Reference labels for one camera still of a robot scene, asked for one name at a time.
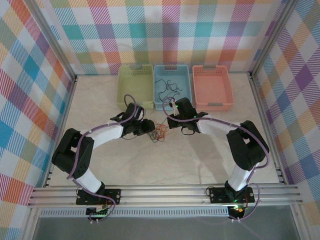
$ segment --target robotic arm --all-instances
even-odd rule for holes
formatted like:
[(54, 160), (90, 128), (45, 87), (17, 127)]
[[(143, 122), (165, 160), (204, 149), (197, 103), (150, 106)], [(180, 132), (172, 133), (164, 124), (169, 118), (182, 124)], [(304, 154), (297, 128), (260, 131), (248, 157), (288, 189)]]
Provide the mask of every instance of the robotic arm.
[[(251, 196), (252, 189), (247, 187), (249, 177), (253, 169), (264, 160), (266, 157), (265, 152), (248, 133), (243, 130), (226, 125), (221, 122), (211, 121), (212, 118), (206, 112), (197, 113), (193, 108), (189, 99), (182, 98), (178, 101), (171, 102), (174, 113), (170, 117), (177, 119), (177, 121), (167, 118), (169, 128), (182, 127), (188, 128), (194, 133), (210, 134), (214, 136), (226, 136), (229, 143), (233, 160), (235, 161), (235, 167), (229, 178), (225, 182), (224, 189), (212, 188), (210, 192), (211, 203), (233, 203), (233, 202), (254, 202), (254, 198), (246, 199), (247, 196)], [(179, 120), (188, 120), (195, 118), (193, 121), (181, 122)], [(245, 121), (237, 124), (246, 130), (250, 131), (257, 139), (263, 144), (263, 146), (269, 152), (269, 148), (259, 133), (256, 126), (251, 121)]]
[[(134, 112), (135, 105), (130, 103), (125, 112), (111, 118), (110, 123), (119, 123), (128, 119)], [(105, 185), (99, 181), (89, 169), (92, 151), (100, 145), (114, 139), (121, 138), (133, 133), (140, 136), (155, 129), (155, 124), (149, 119), (143, 119), (145, 111), (141, 106), (137, 106), (134, 116), (124, 123), (100, 128), (86, 135), (80, 145), (79, 158), (76, 169), (72, 175), (83, 188), (94, 193), (105, 196)], [(52, 163), (60, 170), (70, 174), (75, 163), (76, 148), (80, 137), (85, 132), (68, 129), (63, 135), (57, 149), (55, 150)]]

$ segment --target plaid wall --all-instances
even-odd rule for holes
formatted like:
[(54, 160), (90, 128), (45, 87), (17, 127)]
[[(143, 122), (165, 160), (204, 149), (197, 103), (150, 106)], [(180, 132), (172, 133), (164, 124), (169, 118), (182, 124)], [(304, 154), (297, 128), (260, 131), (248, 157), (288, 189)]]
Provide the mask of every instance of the plaid wall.
[(17, 239), (71, 80), (22, 0), (0, 0), (0, 240)]
[(284, 0), (37, 2), (74, 71), (96, 75), (134, 63), (219, 64), (247, 72)]
[(320, 0), (300, 0), (257, 84), (285, 173), (320, 238)]
[(282, 11), (284, 10), (287, 1), (288, 0), (281, 0), (281, 3), (279, 5), (278, 9), (276, 10), (275, 15), (273, 16), (273, 19), (272, 19), (267, 31), (265, 32), (265, 35), (263, 36), (263, 39), (260, 43), (260, 46), (254, 55), (253, 61), (252, 61), (251, 66), (249, 68), (249, 72), (252, 72), (252, 70), (254, 69), (254, 67), (257, 63), (257, 60), (260, 57), (261, 51), (264, 49), (271, 33), (273, 32), (274, 28), (276, 27), (276, 22), (279, 19)]

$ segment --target orange plastic basket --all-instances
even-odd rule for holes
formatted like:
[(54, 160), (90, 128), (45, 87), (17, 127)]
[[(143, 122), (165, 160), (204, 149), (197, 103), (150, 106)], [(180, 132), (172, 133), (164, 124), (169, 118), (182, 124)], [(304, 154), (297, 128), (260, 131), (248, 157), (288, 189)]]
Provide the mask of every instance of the orange plastic basket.
[(235, 103), (226, 66), (195, 65), (193, 87), (197, 111), (228, 111)]

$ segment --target colorful wires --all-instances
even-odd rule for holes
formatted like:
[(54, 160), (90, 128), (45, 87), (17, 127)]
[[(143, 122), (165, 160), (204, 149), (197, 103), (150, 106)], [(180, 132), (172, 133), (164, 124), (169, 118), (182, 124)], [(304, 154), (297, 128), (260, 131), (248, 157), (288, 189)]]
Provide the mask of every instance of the colorful wires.
[(172, 132), (169, 132), (169, 126), (163, 124), (166, 120), (167, 119), (165, 119), (162, 123), (158, 123), (155, 121), (155, 129), (152, 132), (147, 133), (153, 143), (165, 141), (166, 136), (172, 134), (175, 131), (175, 129), (173, 129)]

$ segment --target marble floor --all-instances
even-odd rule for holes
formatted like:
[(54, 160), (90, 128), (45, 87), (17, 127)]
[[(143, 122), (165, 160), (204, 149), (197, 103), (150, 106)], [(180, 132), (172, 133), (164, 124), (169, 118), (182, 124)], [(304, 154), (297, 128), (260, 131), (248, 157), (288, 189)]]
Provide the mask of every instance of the marble floor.
[[(265, 137), (247, 75), (232, 73), (230, 79), (234, 106), (227, 112), (211, 111), (209, 114), (231, 122), (251, 120)], [(65, 129), (88, 130), (119, 114), (117, 84), (115, 75), (80, 76)], [(161, 123), (165, 114), (148, 109), (145, 118)], [(93, 151), (90, 162), (92, 172), (106, 185), (222, 184), (228, 180), (234, 166), (227, 139), (198, 133), (186, 136), (180, 130), (168, 135), (164, 142), (153, 143), (147, 134), (132, 140), (110, 141)], [(66, 177), (65, 172), (55, 167), (50, 185), (73, 185)], [(257, 170), (251, 182), (278, 183), (273, 162)]]

